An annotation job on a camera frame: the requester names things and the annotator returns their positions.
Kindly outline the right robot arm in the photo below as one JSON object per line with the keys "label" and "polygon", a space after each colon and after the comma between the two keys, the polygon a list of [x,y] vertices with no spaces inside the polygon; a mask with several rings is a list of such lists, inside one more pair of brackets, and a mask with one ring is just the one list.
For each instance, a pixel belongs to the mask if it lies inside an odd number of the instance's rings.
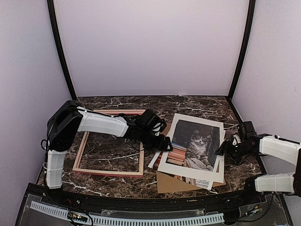
{"label": "right robot arm", "polygon": [[251,121],[237,125],[240,142],[236,138],[225,140],[215,152],[226,155],[236,165],[248,155],[270,155],[295,166],[295,172],[273,175],[253,176],[246,180],[240,200],[250,204],[258,193],[276,192],[290,195],[301,195],[301,144],[281,138],[277,135],[257,134]]}

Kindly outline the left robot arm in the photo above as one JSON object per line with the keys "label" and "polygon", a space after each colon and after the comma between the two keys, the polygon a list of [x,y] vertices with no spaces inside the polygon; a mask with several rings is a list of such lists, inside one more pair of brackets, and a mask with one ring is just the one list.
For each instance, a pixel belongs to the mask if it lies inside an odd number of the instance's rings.
{"label": "left robot arm", "polygon": [[66,194],[60,190],[64,159],[78,132],[94,132],[113,135],[142,143],[147,150],[172,151],[170,137],[162,134],[167,127],[151,109],[130,116],[125,112],[110,115],[77,106],[66,101],[47,122],[46,139],[41,146],[46,151],[45,184],[50,190],[48,198],[56,205],[66,202]]}

